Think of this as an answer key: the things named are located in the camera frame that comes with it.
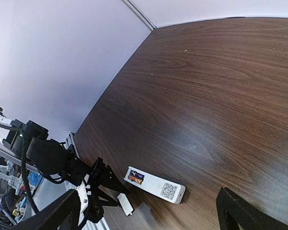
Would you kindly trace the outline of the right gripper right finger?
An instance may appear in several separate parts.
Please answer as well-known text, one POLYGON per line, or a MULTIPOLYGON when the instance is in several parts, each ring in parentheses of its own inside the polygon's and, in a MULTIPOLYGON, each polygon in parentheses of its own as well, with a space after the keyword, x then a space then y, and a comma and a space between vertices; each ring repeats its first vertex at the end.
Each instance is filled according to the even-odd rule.
POLYGON ((288 230, 288 225, 263 213, 227 187, 216 197, 221 230, 288 230))

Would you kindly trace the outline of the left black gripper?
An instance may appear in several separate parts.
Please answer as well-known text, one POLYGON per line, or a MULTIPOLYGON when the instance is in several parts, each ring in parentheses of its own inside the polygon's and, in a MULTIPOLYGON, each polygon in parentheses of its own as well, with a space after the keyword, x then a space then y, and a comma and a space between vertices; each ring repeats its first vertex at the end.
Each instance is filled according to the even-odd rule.
POLYGON ((112 168, 109 165, 106 166, 100 157, 92 166, 88 184, 91 192, 88 220, 101 220, 104 216, 103 206, 119 206, 118 201, 99 189, 100 185, 119 193, 126 194, 128 192, 128 189, 117 178, 112 168))

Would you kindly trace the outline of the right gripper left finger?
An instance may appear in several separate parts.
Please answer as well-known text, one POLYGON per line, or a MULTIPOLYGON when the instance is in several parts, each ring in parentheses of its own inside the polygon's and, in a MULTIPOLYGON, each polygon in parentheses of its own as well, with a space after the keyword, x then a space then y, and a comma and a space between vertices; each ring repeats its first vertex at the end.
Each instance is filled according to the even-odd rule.
POLYGON ((34 216, 12 227, 13 230, 77 230, 81 202, 74 189, 57 198, 34 216))

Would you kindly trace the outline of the white battery cover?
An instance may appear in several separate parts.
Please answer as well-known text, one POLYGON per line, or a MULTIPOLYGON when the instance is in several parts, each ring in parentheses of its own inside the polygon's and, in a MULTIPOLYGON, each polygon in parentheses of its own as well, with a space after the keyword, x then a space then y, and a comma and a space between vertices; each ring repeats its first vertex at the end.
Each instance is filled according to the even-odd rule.
POLYGON ((131 216, 134 209, 133 209, 129 199, 127 198, 127 196, 124 193, 120 193, 120 194, 118 194, 117 199, 118 199, 120 206, 122 207, 125 215, 131 216))

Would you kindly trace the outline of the purple AAA battery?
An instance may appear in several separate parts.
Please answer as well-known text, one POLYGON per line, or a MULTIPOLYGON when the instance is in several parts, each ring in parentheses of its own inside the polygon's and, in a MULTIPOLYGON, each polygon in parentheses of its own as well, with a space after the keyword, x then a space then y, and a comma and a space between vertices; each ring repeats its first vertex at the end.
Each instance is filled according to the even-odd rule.
POLYGON ((139 178, 139 179, 141 179, 141 180, 144 179, 144 175, 138 173, 137 171, 131 170, 131 171, 130 171, 130 175, 133 176, 133 177, 139 178))

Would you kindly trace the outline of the orange AAA battery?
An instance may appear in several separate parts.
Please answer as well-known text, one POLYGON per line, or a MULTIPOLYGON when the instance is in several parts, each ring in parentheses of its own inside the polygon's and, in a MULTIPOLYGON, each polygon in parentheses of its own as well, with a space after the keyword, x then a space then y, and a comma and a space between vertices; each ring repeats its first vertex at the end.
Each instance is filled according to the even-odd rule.
POLYGON ((142 182, 143 182, 143 179, 134 177, 132 175, 129 175, 128 179, 131 180, 132 182, 137 183, 137 184, 142 184, 142 182))

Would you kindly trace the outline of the white remote control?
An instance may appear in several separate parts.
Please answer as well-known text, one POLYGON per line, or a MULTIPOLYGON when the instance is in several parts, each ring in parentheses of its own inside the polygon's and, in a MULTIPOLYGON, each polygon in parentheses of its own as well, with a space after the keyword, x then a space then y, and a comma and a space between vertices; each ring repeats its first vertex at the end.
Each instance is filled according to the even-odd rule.
POLYGON ((181 184, 163 179, 132 166, 128 167, 124 180, 172 204, 180 204, 186 191, 186 187, 181 184), (137 184, 128 179, 131 170, 137 171, 138 173, 144 175, 142 184, 137 184))

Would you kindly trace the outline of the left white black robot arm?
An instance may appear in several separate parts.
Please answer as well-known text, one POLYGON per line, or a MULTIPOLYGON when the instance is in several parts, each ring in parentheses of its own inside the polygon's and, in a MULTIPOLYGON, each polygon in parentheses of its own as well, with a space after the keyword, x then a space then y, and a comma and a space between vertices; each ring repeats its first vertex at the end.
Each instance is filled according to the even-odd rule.
POLYGON ((64 147, 62 142, 48 138, 48 130, 33 121, 23 123, 11 120, 3 115, 0 107, 0 142, 22 161, 35 165, 39 173, 54 184, 65 181, 76 188, 84 186, 88 196, 84 215, 98 223, 104 216, 104 206, 116 207, 115 199, 99 187, 127 193, 127 188, 120 182, 109 165, 97 158, 92 166, 84 163, 75 153, 64 147))

